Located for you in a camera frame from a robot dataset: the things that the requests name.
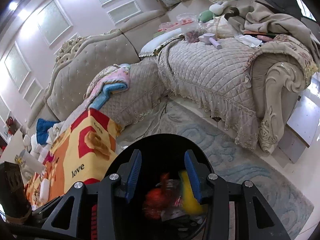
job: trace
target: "orange blanket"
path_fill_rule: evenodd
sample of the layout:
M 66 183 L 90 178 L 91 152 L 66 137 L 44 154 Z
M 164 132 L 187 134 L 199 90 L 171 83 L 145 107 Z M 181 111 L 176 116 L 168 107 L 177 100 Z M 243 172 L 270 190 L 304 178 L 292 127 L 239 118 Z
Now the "orange blanket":
M 62 133 L 50 149 L 54 160 L 44 161 L 50 181 L 49 201 L 65 194 L 77 181 L 85 184 L 101 181 L 116 158 L 116 136 L 120 126 L 98 110 L 84 111 Z M 41 206 L 39 189 L 41 180 L 36 174 L 25 187 L 32 205 Z

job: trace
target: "green stuffed toy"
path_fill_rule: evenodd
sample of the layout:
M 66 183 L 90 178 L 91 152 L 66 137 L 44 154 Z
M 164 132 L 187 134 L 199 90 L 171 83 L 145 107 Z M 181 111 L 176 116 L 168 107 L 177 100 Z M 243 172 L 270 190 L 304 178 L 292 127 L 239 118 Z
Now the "green stuffed toy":
M 206 11 L 199 14 L 198 21 L 199 21 L 199 23 L 206 23 L 206 22 L 212 20 L 213 17 L 215 17 L 215 14 L 210 10 L 206 10 Z

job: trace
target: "crumpled paper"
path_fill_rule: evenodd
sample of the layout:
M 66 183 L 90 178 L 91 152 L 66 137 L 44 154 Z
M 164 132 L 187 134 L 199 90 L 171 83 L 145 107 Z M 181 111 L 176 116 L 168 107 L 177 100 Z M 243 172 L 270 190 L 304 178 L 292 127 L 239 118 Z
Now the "crumpled paper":
M 257 48 L 263 44 L 263 42 L 251 35 L 238 35 L 235 36 L 235 39 L 245 45 L 248 45 L 251 48 Z

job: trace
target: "floor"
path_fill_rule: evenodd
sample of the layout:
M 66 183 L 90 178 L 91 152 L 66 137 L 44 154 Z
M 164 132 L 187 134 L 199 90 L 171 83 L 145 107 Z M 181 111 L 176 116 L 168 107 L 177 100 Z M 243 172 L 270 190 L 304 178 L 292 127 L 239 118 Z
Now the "floor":
M 312 79 L 311 85 L 303 92 L 303 95 L 320 106 L 320 86 L 317 86 L 316 79 Z M 198 108 L 190 99 L 176 96 L 173 100 L 224 131 L 223 122 L 214 121 L 209 112 Z M 236 137 L 234 130 L 224 132 L 233 138 Z M 314 210 L 296 237 L 296 240 L 307 240 L 320 221 L 320 123 L 311 146 L 306 148 L 295 164 L 278 147 L 271 155 L 266 155 L 260 148 L 253 152 L 282 173 L 313 203 Z

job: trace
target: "carved sofa leg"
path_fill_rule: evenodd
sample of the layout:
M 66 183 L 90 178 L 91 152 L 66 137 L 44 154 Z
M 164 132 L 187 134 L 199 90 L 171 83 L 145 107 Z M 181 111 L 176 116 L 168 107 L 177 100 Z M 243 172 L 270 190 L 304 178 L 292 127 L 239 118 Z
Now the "carved sofa leg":
M 266 111 L 260 123 L 258 140 L 261 149 L 271 154 L 284 133 L 281 90 L 285 87 L 291 92 L 299 93 L 306 88 L 306 82 L 298 66 L 280 61 L 268 70 L 265 86 Z

